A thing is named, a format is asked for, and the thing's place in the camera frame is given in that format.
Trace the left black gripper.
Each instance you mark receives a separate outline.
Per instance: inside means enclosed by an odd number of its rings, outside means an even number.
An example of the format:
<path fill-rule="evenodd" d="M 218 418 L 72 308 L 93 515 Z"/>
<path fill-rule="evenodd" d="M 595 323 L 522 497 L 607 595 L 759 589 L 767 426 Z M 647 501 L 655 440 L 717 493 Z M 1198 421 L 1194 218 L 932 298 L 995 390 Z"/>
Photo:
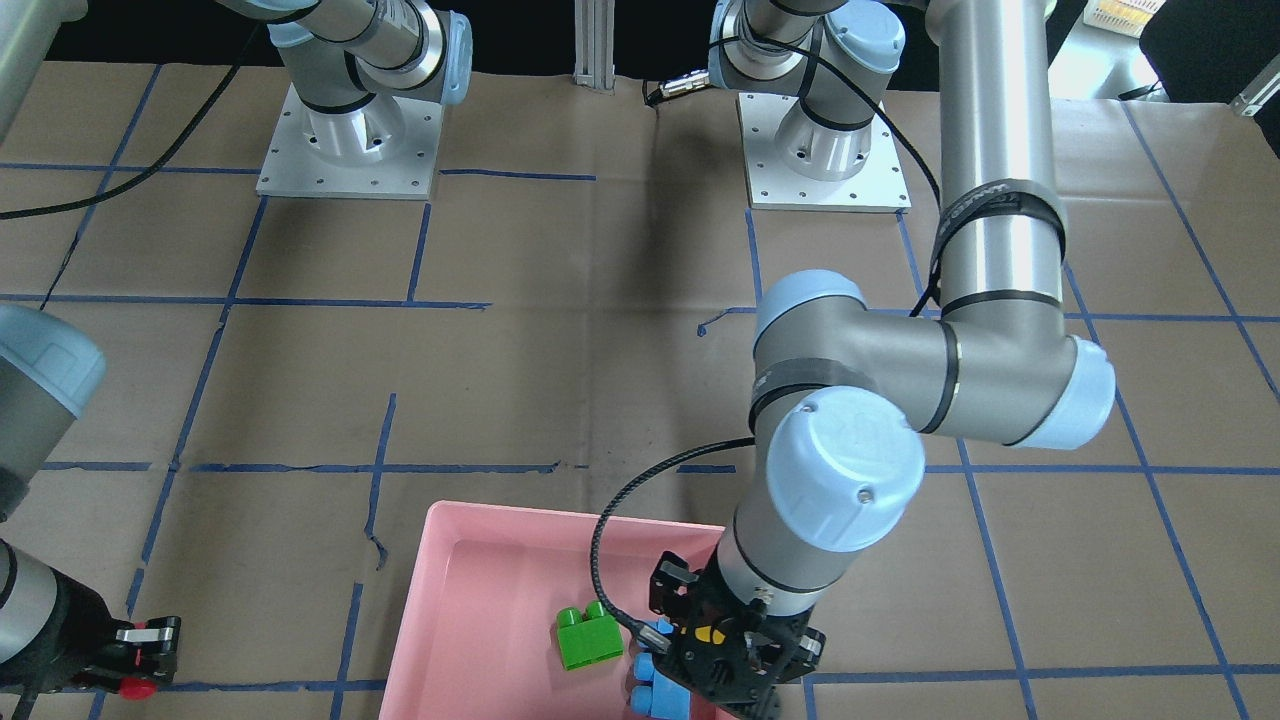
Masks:
<path fill-rule="evenodd" d="M 778 719 L 777 685 L 817 670 L 826 648 L 810 611 L 776 616 L 764 600 L 742 603 L 716 560 L 692 571 L 663 552 L 650 575 L 650 609 L 672 625 L 650 633 L 657 669 L 739 719 Z M 703 625 L 723 632 L 724 643 L 698 642 L 692 630 Z"/>

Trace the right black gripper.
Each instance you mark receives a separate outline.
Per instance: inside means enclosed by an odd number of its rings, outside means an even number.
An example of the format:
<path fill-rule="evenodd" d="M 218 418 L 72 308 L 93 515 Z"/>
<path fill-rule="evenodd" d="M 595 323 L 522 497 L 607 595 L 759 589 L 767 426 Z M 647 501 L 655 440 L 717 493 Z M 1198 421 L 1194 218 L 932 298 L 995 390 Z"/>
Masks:
<path fill-rule="evenodd" d="M 69 688 L 116 693 L 128 676 L 169 687 L 179 666 L 183 620 L 133 624 L 101 596 L 58 570 L 20 571 L 20 696 Z"/>

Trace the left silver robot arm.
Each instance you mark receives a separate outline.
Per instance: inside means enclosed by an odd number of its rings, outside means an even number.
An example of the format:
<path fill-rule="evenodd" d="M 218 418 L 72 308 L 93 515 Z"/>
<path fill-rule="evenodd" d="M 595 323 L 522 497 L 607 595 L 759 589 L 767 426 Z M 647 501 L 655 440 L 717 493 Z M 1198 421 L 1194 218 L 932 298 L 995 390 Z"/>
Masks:
<path fill-rule="evenodd" d="M 655 671 L 741 719 L 780 715 L 778 684 L 813 671 L 818 600 L 883 539 L 925 474 L 924 434 L 1071 450 L 1114 406 L 1115 370 L 1065 331 L 1068 214 L 1053 169 L 1051 1 L 925 1 L 940 47 L 940 205 L 925 297 L 940 316 L 873 313 L 828 270 L 756 305 L 754 478 L 707 565 L 663 553 L 659 632 L 620 624 Z"/>

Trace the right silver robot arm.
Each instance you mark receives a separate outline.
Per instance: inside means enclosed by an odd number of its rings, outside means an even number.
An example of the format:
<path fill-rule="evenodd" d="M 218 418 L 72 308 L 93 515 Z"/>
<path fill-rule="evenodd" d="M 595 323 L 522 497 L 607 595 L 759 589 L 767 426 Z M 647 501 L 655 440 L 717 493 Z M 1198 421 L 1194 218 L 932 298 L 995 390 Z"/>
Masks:
<path fill-rule="evenodd" d="M 279 51 L 291 91 L 256 190 L 291 199 L 425 199 L 445 106 L 465 100 L 474 32 L 426 1 L 230 1 Z M 42 310 L 1 310 L 3 516 L 106 370 L 83 332 Z M 3 544 L 3 691 L 23 717 L 42 694 L 146 700 L 177 674 L 180 619 L 115 619 L 101 596 Z"/>

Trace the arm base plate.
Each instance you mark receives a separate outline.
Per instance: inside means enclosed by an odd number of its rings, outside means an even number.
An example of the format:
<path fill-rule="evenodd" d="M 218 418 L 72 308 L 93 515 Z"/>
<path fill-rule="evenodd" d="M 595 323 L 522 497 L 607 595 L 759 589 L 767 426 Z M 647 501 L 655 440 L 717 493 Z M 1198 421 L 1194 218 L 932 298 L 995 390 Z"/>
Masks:
<path fill-rule="evenodd" d="M 756 210 L 896 213 L 913 206 L 890 128 L 818 126 L 799 100 L 740 94 L 750 206 Z"/>
<path fill-rule="evenodd" d="M 344 114 L 306 106 L 289 88 L 256 192 L 289 199 L 428 201 L 445 109 L 376 96 Z"/>

